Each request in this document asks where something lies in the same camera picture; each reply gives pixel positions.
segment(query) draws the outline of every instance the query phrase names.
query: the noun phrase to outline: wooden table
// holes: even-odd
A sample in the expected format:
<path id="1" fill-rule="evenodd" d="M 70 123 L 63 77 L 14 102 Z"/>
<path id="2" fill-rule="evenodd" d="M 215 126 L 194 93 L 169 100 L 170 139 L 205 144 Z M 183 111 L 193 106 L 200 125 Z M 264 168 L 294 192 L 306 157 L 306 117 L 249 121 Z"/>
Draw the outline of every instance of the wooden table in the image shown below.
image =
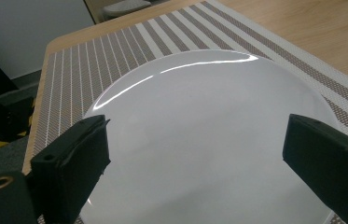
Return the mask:
<path id="1" fill-rule="evenodd" d="M 51 41 L 46 50 L 23 171 L 25 173 L 30 171 L 29 161 L 35 149 L 36 130 L 43 109 L 48 61 L 52 53 L 198 2 L 201 0 L 171 0 Z M 218 2 L 348 75 L 348 0 L 218 0 Z"/>

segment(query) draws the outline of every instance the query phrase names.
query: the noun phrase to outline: white wall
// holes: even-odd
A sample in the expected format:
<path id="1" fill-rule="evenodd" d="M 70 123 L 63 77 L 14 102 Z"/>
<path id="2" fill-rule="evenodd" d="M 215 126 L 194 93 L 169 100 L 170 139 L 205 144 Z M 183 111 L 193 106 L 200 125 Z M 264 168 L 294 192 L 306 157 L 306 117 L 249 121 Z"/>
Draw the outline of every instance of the white wall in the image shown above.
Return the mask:
<path id="1" fill-rule="evenodd" d="M 37 71 L 52 39 L 91 25 L 82 0 L 0 0 L 0 68 L 9 78 Z"/>

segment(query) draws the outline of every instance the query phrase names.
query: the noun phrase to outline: white bowl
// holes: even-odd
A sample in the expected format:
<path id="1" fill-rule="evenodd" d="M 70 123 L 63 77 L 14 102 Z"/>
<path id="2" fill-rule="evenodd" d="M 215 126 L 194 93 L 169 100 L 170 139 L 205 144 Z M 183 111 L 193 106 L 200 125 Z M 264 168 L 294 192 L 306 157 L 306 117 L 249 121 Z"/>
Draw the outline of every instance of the white bowl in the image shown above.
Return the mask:
<path id="1" fill-rule="evenodd" d="M 146 63 L 110 86 L 111 163 L 86 223 L 325 223 L 328 209 L 283 161 L 289 114 L 338 121 L 325 99 L 258 56 L 225 50 Z"/>

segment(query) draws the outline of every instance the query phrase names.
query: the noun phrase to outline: placemat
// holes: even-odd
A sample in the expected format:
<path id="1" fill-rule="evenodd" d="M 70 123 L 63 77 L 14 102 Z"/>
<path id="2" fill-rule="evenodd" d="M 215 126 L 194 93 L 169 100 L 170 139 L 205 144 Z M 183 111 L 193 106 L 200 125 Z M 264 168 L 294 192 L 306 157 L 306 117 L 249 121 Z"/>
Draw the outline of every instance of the placemat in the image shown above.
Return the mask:
<path id="1" fill-rule="evenodd" d="M 195 49 L 232 49 L 275 61 L 318 90 L 348 134 L 348 76 L 207 0 L 50 54 L 34 154 L 81 120 L 121 76 L 143 63 Z M 331 223 L 343 222 L 334 217 Z"/>

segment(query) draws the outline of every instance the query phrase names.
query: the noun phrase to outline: woven placemat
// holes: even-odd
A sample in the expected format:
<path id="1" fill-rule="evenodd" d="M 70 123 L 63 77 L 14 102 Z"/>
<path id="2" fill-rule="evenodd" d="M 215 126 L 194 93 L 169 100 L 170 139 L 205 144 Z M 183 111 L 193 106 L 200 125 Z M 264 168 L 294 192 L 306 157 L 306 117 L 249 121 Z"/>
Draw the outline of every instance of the woven placemat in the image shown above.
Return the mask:
<path id="1" fill-rule="evenodd" d="M 50 54 L 34 154 L 81 120 L 121 76 L 154 59 L 194 49 L 232 49 L 275 61 L 318 90 L 348 134 L 348 76 L 208 0 Z M 331 223 L 342 222 L 334 217 Z"/>

